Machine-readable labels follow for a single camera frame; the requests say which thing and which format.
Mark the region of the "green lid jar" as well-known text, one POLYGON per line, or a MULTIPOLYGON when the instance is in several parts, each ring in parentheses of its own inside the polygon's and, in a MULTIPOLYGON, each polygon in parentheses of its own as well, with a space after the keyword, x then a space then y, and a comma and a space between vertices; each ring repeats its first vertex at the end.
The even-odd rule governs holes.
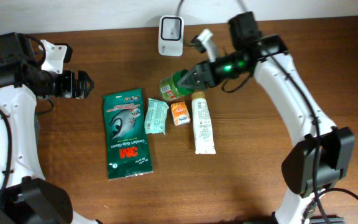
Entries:
POLYGON ((188 70, 181 70, 159 81, 159 92, 165 101, 173 101, 181 97, 190 95, 194 92, 193 89, 182 88, 178 86, 178 81, 188 72, 188 70))

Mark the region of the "orange tissue packet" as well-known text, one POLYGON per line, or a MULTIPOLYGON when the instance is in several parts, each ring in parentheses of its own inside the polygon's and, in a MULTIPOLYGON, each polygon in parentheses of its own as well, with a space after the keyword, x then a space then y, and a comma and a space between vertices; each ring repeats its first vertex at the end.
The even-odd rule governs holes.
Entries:
POLYGON ((181 126, 191 122, 190 114, 184 101, 171 104, 170 109, 175 126, 181 126))

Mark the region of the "mint green wipes packet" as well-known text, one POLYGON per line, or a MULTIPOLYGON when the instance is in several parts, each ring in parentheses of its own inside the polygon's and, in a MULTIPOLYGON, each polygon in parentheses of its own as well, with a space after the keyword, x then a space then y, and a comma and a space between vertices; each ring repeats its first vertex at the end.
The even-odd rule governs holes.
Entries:
POLYGON ((145 133, 166 135, 166 119, 168 105, 164 101, 149 98, 147 113, 145 116, 145 133))

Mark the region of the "white tube with tan cap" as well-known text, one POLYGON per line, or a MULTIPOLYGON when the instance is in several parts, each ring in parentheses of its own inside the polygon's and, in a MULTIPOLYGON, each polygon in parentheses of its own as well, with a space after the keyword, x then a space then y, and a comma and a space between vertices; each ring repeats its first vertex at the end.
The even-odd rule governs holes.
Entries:
POLYGON ((205 93, 196 91, 191 95, 195 154, 215 154, 213 128, 205 93))

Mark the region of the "green 3M gloves packet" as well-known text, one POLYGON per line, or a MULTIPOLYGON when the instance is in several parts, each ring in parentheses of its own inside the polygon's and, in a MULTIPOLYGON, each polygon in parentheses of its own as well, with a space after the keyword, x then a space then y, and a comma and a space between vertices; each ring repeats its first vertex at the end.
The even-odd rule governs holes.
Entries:
POLYGON ((140 88, 103 96, 108 179, 153 172, 140 88))

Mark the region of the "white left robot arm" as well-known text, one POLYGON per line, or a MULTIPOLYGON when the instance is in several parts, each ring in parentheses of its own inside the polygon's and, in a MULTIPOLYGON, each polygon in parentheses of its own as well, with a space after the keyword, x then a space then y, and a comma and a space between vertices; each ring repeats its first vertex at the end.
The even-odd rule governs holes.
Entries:
POLYGON ((37 100, 86 98, 84 71, 64 69, 73 51, 31 35, 0 35, 0 223, 88 223, 68 193, 47 182, 37 152, 37 100))

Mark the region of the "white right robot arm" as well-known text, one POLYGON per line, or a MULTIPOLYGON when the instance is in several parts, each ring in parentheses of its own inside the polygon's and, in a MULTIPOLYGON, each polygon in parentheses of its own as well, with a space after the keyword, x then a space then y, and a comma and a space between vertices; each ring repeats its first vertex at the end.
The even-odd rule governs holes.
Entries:
POLYGON ((219 56, 204 33, 194 41, 209 58, 187 71, 177 85, 205 90, 236 79, 243 73, 266 91, 287 127, 293 149, 282 163, 287 192, 268 223, 342 223, 322 210, 321 197, 335 190, 345 178, 355 137, 339 128, 311 96, 300 78, 293 58, 277 35, 264 36, 252 12, 238 14, 228 22, 234 52, 219 56))

